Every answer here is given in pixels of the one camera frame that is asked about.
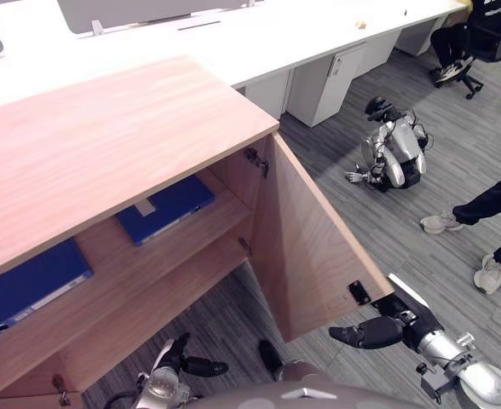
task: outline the cabinet shelf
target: cabinet shelf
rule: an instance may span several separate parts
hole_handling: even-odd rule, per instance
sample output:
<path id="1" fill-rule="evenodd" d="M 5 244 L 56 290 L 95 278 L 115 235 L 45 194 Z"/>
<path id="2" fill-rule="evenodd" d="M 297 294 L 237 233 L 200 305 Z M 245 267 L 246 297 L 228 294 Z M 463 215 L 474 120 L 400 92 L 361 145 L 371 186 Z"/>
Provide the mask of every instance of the cabinet shelf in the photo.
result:
<path id="1" fill-rule="evenodd" d="M 60 352 L 74 387 L 86 390 L 245 258 L 225 235 L 89 328 Z"/>
<path id="2" fill-rule="evenodd" d="M 209 170 L 197 176 L 215 201 L 143 246 L 113 218 L 75 236 L 94 276 L 0 335 L 0 391 L 250 215 Z"/>

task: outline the door hinge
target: door hinge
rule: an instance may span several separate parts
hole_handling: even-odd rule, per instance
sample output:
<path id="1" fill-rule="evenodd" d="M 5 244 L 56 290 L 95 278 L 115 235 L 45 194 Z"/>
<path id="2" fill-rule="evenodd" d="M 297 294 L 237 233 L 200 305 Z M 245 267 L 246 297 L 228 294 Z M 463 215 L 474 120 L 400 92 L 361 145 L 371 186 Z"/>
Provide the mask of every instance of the door hinge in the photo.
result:
<path id="1" fill-rule="evenodd" d="M 65 389 L 65 381 L 61 375 L 54 375 L 54 379 L 52 379 L 52 384 L 54 388 L 57 390 L 57 393 L 60 394 L 60 406 L 70 406 L 71 400 L 66 395 Z"/>
<path id="2" fill-rule="evenodd" d="M 264 179 L 268 177 L 269 172 L 269 163 L 267 160 L 263 160 L 258 156 L 258 152 L 254 147 L 246 147 L 243 150 L 244 156 L 247 158 L 249 162 L 254 164 L 257 168 L 262 168 L 262 175 Z"/>
<path id="3" fill-rule="evenodd" d="M 247 252 L 247 255 L 249 257 L 252 257 L 252 249 L 251 249 L 251 246 L 247 243 L 247 241 L 245 239 L 243 239 L 242 237 L 239 237 L 237 239 L 237 241 L 239 242 L 241 247 L 243 247 L 243 249 Z"/>
<path id="4" fill-rule="evenodd" d="M 348 285 L 348 288 L 351 294 L 353 295 L 354 300 L 359 305 L 364 305 L 371 301 L 370 296 L 368 296 L 366 289 L 362 286 L 360 281 L 356 280 L 355 282 Z"/>

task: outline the gray sneaker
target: gray sneaker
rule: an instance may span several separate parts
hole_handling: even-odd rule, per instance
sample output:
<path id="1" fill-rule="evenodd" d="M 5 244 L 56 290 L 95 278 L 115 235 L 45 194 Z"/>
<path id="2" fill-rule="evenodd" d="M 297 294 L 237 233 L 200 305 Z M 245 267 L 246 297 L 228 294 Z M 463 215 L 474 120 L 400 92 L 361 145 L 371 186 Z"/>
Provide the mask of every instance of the gray sneaker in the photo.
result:
<path id="1" fill-rule="evenodd" d="M 457 222 L 452 213 L 442 213 L 439 216 L 428 216 L 419 222 L 423 230 L 430 234 L 440 234 L 444 230 L 456 231 L 464 227 Z"/>
<path id="2" fill-rule="evenodd" d="M 493 294 L 501 285 L 501 263 L 495 261 L 493 254 L 487 254 L 481 266 L 474 274 L 474 284 L 480 291 Z"/>

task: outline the gray carpet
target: gray carpet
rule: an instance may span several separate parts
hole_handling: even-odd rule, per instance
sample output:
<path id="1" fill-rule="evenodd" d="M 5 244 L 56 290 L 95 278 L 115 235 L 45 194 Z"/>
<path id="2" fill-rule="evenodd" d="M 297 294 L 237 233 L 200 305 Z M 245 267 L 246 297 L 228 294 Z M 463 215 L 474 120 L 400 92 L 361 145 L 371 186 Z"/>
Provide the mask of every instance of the gray carpet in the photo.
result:
<path id="1" fill-rule="evenodd" d="M 457 336 L 470 331 L 481 355 L 501 368 L 501 289 L 485 296 L 472 285 L 481 258 L 501 245 L 501 215 L 440 236 L 429 236 L 418 226 L 421 217 L 462 204 L 501 179 L 501 62 L 475 63 L 473 73 L 486 86 L 472 101 L 464 99 L 463 84 L 435 89 L 427 80 L 434 63 L 433 55 L 415 59 L 395 51 L 387 64 L 353 81 L 338 115 L 309 129 L 286 114 L 281 132 L 378 266 L 418 290 L 448 332 Z M 343 179 L 344 170 L 363 164 L 360 139 L 374 126 L 366 121 L 363 107 L 374 95 L 413 107 L 434 135 L 434 148 L 426 157 L 428 174 L 408 190 L 383 194 Z M 373 308 L 365 307 L 337 324 L 354 325 L 373 316 Z M 150 369 L 162 343 L 186 331 L 192 333 L 189 354 L 230 365 L 229 373 L 219 378 L 185 376 L 196 395 L 267 382 L 256 352 L 258 340 L 267 338 L 285 360 L 308 360 L 340 383 L 437 407 L 419 387 L 415 367 L 421 360 L 401 345 L 351 349 L 330 339 L 326 327 L 283 344 L 246 265 L 89 388 L 87 407 L 101 409 L 110 395 L 132 389 L 137 372 Z M 460 406 L 448 395 L 442 407 Z"/>

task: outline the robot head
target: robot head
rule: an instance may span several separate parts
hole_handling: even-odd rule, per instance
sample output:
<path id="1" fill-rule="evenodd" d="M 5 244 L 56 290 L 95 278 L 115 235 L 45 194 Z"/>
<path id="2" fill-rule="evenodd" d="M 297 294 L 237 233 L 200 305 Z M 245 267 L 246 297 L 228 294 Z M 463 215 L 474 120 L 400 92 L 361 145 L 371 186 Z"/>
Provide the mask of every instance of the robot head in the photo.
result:
<path id="1" fill-rule="evenodd" d="M 368 102 L 364 110 L 369 121 L 389 122 L 402 118 L 402 112 L 397 110 L 393 104 L 387 103 L 384 96 L 376 96 Z"/>

